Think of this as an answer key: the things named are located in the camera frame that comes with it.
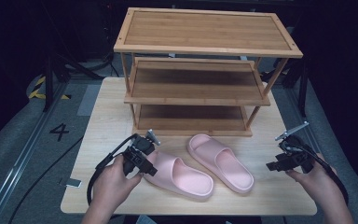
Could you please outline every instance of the wooden shoe rack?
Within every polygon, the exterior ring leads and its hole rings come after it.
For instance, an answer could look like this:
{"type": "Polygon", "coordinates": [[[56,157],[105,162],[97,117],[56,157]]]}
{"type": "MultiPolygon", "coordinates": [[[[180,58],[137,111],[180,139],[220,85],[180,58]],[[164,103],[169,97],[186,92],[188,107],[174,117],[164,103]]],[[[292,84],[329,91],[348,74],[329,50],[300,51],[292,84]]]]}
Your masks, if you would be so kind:
{"type": "Polygon", "coordinates": [[[121,53],[133,132],[251,136],[251,123],[289,58],[302,53],[273,13],[189,9],[128,10],[115,52],[121,53]],[[132,55],[129,70],[125,53],[132,55]],[[194,58],[135,57],[185,54],[194,58]],[[200,59],[247,56],[253,61],[200,59]],[[280,58],[263,85],[257,66],[280,58]],[[246,106],[253,112],[248,116],[246,106]]]}

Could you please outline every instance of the human hand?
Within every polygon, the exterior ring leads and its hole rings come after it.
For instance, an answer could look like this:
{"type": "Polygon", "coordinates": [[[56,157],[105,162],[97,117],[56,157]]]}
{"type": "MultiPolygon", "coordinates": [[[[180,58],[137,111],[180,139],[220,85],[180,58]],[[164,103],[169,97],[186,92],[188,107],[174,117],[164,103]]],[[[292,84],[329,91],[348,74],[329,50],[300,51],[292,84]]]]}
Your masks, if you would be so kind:
{"type": "Polygon", "coordinates": [[[294,170],[286,173],[298,182],[309,196],[324,210],[325,223],[353,223],[344,197],[333,179],[327,174],[321,164],[315,162],[313,169],[307,174],[294,170]]]}
{"type": "Polygon", "coordinates": [[[142,175],[128,179],[123,173],[124,157],[118,155],[95,181],[93,197],[82,223],[107,223],[115,210],[141,182],[142,175]]]}

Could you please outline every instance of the wire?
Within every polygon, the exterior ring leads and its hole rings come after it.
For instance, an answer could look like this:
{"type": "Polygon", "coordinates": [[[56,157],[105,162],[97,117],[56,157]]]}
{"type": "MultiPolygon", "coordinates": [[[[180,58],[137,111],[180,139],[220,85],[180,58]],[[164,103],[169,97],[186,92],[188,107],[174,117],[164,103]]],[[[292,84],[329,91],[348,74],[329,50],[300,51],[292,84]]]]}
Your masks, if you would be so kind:
{"type": "Polygon", "coordinates": [[[120,75],[118,74],[116,68],[113,66],[112,62],[110,63],[110,66],[112,67],[112,71],[110,71],[110,76],[112,77],[113,71],[115,71],[116,76],[120,77],[120,75]]]}
{"type": "Polygon", "coordinates": [[[345,186],[341,182],[341,180],[338,178],[336,173],[333,171],[331,166],[327,162],[322,160],[320,157],[318,157],[318,155],[313,150],[310,151],[307,148],[302,147],[302,146],[296,146],[296,147],[298,147],[299,149],[301,149],[301,150],[305,151],[306,153],[308,153],[309,155],[311,155],[313,159],[315,159],[319,164],[322,165],[322,167],[325,169],[325,171],[330,176],[330,178],[337,184],[339,190],[341,190],[341,193],[342,193],[342,196],[344,197],[345,203],[346,203],[346,205],[348,205],[349,195],[348,195],[347,189],[345,188],[345,186]]]}
{"type": "Polygon", "coordinates": [[[81,140],[83,139],[83,136],[81,138],[79,138],[71,147],[69,147],[64,153],[62,153],[62,155],[55,161],[53,162],[49,168],[41,175],[39,176],[39,178],[36,179],[36,181],[33,183],[33,185],[28,188],[27,192],[25,192],[25,194],[22,196],[20,202],[17,204],[16,209],[14,209],[11,217],[10,217],[10,221],[8,222],[9,224],[13,222],[14,216],[16,216],[17,212],[19,211],[21,204],[24,202],[25,198],[28,196],[28,194],[34,189],[34,187],[36,186],[37,183],[39,183],[39,181],[45,176],[45,174],[55,165],[57,164],[57,162],[59,162],[68,152],[70,152],[81,140]]]}
{"type": "Polygon", "coordinates": [[[118,147],[116,147],[111,153],[107,154],[107,156],[100,162],[98,163],[98,165],[95,167],[95,172],[92,175],[91,179],[89,180],[89,185],[87,186],[87,202],[89,203],[89,205],[91,204],[91,192],[92,192],[92,187],[94,186],[95,181],[98,179],[98,176],[100,176],[100,174],[103,172],[103,169],[106,167],[106,165],[112,161],[116,156],[118,156],[119,154],[117,154],[115,156],[115,154],[118,152],[119,149],[121,149],[124,144],[126,144],[128,141],[130,141],[133,137],[135,137],[138,134],[133,134],[130,137],[126,138],[123,142],[121,142],[120,145],[118,145],[118,147]]]}
{"type": "MultiPolygon", "coordinates": [[[[107,62],[103,62],[103,63],[97,64],[97,65],[94,65],[91,67],[86,67],[86,68],[89,69],[90,71],[98,71],[98,70],[105,68],[110,63],[111,63],[110,61],[107,61],[107,62]]],[[[66,69],[72,74],[82,73],[75,68],[66,67],[66,69]]]]}
{"type": "Polygon", "coordinates": [[[69,57],[72,58],[72,60],[76,60],[76,58],[74,57],[74,55],[71,53],[71,51],[66,47],[65,41],[63,41],[63,37],[60,33],[60,31],[58,30],[54,20],[51,18],[51,15],[48,13],[48,9],[46,8],[45,5],[45,1],[41,0],[40,3],[42,4],[43,9],[45,10],[46,14],[48,15],[48,20],[51,23],[51,25],[53,26],[55,32],[57,33],[57,36],[59,37],[61,44],[63,45],[63,47],[65,48],[66,53],[69,55],[69,57]]]}

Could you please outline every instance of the finger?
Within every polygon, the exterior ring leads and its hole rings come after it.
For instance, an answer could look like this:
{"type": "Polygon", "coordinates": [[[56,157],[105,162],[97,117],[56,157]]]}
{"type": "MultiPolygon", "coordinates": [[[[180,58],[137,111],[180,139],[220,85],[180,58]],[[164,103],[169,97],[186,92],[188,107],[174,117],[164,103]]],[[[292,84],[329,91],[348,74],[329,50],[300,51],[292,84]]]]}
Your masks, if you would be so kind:
{"type": "Polygon", "coordinates": [[[142,180],[142,175],[137,174],[133,176],[131,179],[129,179],[129,182],[131,183],[131,186],[135,188],[141,182],[141,180],[142,180]]]}
{"type": "Polygon", "coordinates": [[[322,160],[324,160],[324,155],[322,155],[322,153],[318,152],[318,153],[316,153],[316,155],[317,155],[319,158],[321,158],[322,160]]]}
{"type": "Polygon", "coordinates": [[[336,168],[334,168],[333,166],[330,166],[330,167],[331,167],[331,169],[333,170],[334,174],[337,175],[337,170],[336,170],[336,168]]]}
{"type": "Polygon", "coordinates": [[[124,163],[124,157],[121,154],[116,156],[115,160],[113,161],[113,165],[117,164],[117,166],[123,166],[123,163],[124,163]]]}
{"type": "Polygon", "coordinates": [[[292,177],[296,182],[299,182],[299,180],[301,179],[301,176],[303,174],[297,172],[297,171],[294,171],[294,170],[288,170],[285,172],[288,176],[292,177]]]}
{"type": "Polygon", "coordinates": [[[150,161],[151,163],[155,163],[156,159],[158,156],[158,151],[154,150],[152,153],[150,153],[146,158],[148,161],[150,161]]]}

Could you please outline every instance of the pink slide sandal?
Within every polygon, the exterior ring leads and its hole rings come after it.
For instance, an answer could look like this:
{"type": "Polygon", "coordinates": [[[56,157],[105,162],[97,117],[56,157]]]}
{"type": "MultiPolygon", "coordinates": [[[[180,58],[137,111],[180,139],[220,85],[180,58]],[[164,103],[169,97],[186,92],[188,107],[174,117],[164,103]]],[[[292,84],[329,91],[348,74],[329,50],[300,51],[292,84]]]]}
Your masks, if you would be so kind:
{"type": "Polygon", "coordinates": [[[231,148],[206,134],[193,136],[187,147],[190,155],[216,174],[229,188],[246,193],[251,190],[254,178],[238,161],[231,148]]]}
{"type": "Polygon", "coordinates": [[[197,200],[212,196],[213,179],[185,165],[182,159],[157,150],[147,159],[158,170],[154,176],[144,175],[150,183],[197,200]]]}

